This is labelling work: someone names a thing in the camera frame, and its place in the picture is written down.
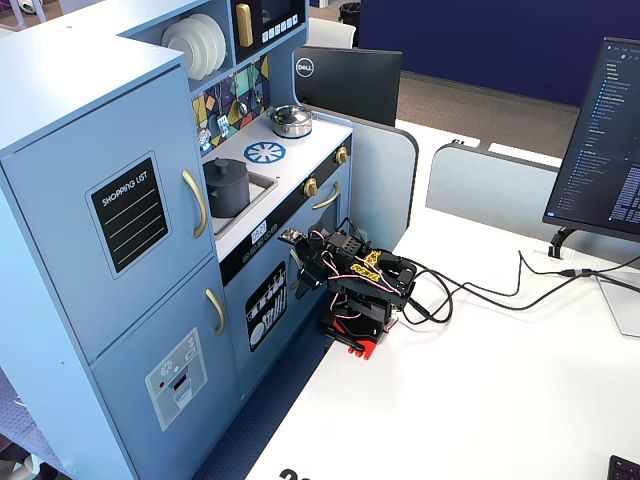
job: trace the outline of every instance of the black chalkboard label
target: black chalkboard label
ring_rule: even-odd
[[[92,194],[91,200],[116,272],[169,233],[151,158]]]

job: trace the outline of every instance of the stack of plates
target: stack of plates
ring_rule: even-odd
[[[226,55],[222,29],[213,18],[202,13],[167,28],[162,35],[162,46],[186,55],[187,73],[194,80],[202,80],[219,70]]]

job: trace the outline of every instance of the white desk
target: white desk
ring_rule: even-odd
[[[423,218],[396,252],[456,280],[512,291],[518,249],[568,268],[537,240]],[[572,268],[608,265],[576,254]],[[523,282],[513,304],[560,280]],[[433,308],[442,294],[421,279],[416,298]],[[605,480],[610,455],[640,461],[640,341],[619,334],[595,280],[517,314],[455,299],[449,326],[395,326],[369,361],[334,343],[247,478]]]

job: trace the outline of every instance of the blue wall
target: blue wall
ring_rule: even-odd
[[[366,0],[360,48],[403,68],[580,105],[605,36],[640,39],[638,0]]]

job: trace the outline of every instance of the monitor screen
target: monitor screen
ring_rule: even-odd
[[[640,42],[605,39],[543,221],[640,241]]]

